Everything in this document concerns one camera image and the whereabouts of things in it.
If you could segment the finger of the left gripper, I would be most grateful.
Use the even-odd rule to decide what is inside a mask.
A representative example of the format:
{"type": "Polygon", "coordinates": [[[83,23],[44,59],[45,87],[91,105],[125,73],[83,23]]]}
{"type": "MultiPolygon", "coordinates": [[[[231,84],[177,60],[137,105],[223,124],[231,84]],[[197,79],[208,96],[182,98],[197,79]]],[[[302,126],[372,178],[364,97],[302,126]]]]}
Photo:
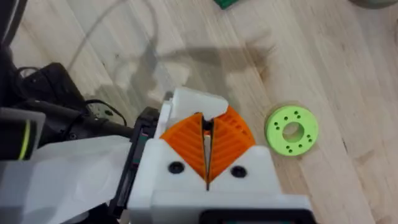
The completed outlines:
{"type": "Polygon", "coordinates": [[[225,114],[229,106],[228,101],[222,96],[186,87],[175,89],[171,104],[169,126],[195,113],[202,113],[204,119],[208,121],[225,114]]]}
{"type": "Polygon", "coordinates": [[[252,132],[245,120],[243,120],[240,114],[232,106],[228,106],[226,113],[218,116],[218,119],[224,122],[229,128],[242,134],[249,144],[255,143],[252,132]]]}

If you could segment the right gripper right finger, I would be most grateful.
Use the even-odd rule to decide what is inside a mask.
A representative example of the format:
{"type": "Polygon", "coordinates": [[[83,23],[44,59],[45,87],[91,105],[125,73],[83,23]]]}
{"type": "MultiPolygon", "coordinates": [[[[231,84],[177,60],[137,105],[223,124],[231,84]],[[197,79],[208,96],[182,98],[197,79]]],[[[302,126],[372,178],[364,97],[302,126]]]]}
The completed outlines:
{"type": "Polygon", "coordinates": [[[209,192],[282,192],[269,149],[257,145],[249,131],[214,119],[211,137],[209,192]]]}

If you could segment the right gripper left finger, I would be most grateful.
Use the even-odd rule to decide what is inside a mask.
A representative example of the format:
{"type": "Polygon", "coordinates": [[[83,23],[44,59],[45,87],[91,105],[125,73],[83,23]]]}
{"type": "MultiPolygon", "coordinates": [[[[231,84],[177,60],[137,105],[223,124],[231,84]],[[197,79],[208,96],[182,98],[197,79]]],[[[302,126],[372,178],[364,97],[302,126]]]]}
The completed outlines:
{"type": "Polygon", "coordinates": [[[165,123],[160,121],[155,138],[146,142],[129,195],[131,223],[154,223],[156,196],[176,202],[177,196],[206,191],[199,174],[165,140],[160,138],[165,123]]]}

